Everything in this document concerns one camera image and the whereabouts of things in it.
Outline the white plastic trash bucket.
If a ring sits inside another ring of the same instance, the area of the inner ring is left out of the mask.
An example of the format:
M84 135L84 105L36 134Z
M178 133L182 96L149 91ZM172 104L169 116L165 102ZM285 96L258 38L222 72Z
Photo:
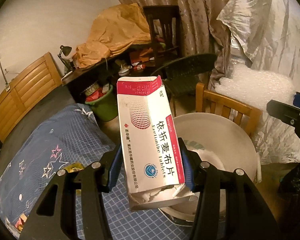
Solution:
M262 180L260 157L247 133L233 121L211 113L188 113L174 118L177 136L219 170L241 168L254 182Z

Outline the black desk lamp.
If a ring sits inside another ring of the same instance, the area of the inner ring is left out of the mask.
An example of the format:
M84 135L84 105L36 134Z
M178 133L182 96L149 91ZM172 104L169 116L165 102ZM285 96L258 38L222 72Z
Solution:
M71 74L75 70L75 65L72 58L68 58L72 51L70 46L60 46L59 54L57 55L61 62L64 64L64 75Z

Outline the light wooden chair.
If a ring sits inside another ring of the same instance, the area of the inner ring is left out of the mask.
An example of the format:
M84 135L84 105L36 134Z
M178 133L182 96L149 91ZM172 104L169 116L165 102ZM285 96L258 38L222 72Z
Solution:
M241 127L249 137L256 131L262 114L256 107L206 89L203 83L196 84L196 112L227 118Z

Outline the dark wooden chair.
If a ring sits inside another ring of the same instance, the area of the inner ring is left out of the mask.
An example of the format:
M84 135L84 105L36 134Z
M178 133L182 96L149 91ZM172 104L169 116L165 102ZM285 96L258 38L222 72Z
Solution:
M181 57L181 23L177 5L143 7L149 25L154 64L160 67Z

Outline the yellow snack bag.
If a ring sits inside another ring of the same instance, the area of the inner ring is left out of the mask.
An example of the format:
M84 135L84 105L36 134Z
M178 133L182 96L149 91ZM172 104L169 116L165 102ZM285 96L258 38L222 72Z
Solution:
M84 169L84 165L82 163L72 163L63 167L68 173L78 172Z

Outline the green plastic bin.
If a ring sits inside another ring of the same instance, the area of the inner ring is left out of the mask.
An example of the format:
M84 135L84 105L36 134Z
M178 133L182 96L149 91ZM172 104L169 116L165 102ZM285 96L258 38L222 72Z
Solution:
M113 85L106 84L92 92L85 99L93 113L102 121L113 120L118 115L117 101L113 93Z

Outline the white red medicine box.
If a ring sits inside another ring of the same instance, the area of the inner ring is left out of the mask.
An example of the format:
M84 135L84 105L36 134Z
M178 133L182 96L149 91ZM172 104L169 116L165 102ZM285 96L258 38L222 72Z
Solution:
M166 89L161 77L117 81L121 145L132 211L192 202Z

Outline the black mesh basket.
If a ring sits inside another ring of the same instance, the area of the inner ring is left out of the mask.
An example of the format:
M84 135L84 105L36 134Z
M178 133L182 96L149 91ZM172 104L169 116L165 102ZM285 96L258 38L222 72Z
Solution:
M196 54L173 60L155 70L151 75L161 75L168 98L192 94L199 82L199 74L211 74L217 55L212 53Z

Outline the wooden headboard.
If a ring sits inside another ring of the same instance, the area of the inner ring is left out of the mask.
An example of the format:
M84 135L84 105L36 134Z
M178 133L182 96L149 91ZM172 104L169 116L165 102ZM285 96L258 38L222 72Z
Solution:
M61 85L61 76L50 52L34 61L0 94L0 141L4 142L21 119L51 91Z

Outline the dark cluttered desk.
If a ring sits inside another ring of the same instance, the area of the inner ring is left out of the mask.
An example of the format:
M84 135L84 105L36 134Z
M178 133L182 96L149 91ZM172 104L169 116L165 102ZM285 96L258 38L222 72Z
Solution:
M62 78L62 85L68 88L76 103L84 103L86 98L84 91L93 83L114 84L114 82L119 78L121 65L115 63L116 60L131 63L131 53L143 51L150 47L150 44L132 45L119 55L102 59L100 62L88 68L76 69L69 75Z

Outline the blue grid star bedspread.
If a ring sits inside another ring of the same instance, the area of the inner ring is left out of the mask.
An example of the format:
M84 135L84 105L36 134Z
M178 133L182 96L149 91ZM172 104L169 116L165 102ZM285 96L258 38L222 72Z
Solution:
M42 122L0 177L0 239L188 239L158 209L132 212L121 145L91 109L72 104Z

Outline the silver crinkled foil sheet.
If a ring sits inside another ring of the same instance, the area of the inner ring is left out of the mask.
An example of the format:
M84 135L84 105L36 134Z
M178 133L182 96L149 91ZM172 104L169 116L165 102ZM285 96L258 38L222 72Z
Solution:
M300 92L300 5L296 0L230 0L218 19L239 42L250 69L275 72Z

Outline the crumpled brown paper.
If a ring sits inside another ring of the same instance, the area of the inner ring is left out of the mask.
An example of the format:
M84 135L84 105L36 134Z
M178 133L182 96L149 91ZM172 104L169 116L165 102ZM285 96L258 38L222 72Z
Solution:
M151 41L149 25L136 4L119 4L104 9L93 21L85 43L76 47L73 59L79 69L89 68L127 50Z

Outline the white bubble wrap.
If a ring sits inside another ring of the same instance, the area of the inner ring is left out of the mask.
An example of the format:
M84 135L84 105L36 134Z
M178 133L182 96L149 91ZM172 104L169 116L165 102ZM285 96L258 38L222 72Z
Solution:
M222 77L215 91L232 99L266 111L270 100L291 104L295 94L292 80L282 74L253 70L236 64L229 77Z

